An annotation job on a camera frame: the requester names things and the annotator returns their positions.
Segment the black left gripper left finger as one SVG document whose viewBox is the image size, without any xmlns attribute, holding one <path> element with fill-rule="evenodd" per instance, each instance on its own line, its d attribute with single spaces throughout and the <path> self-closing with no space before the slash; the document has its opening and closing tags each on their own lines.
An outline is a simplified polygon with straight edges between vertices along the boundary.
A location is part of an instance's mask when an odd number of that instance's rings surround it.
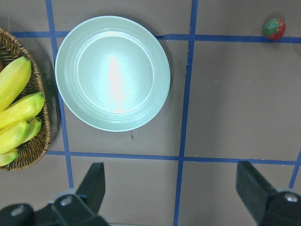
<svg viewBox="0 0 301 226">
<path fill-rule="evenodd" d="M 105 195 L 104 163 L 94 162 L 79 185 L 76 195 L 91 209 L 98 214 Z"/>
</svg>

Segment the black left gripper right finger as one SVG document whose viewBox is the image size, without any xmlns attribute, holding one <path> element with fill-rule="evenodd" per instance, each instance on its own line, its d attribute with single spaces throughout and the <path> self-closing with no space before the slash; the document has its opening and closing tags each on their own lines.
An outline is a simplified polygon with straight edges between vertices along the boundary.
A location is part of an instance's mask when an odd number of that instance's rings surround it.
<svg viewBox="0 0 301 226">
<path fill-rule="evenodd" d="M 239 161 L 236 172 L 236 191 L 257 225 L 261 225 L 269 203 L 278 191 L 248 161 Z"/>
</svg>

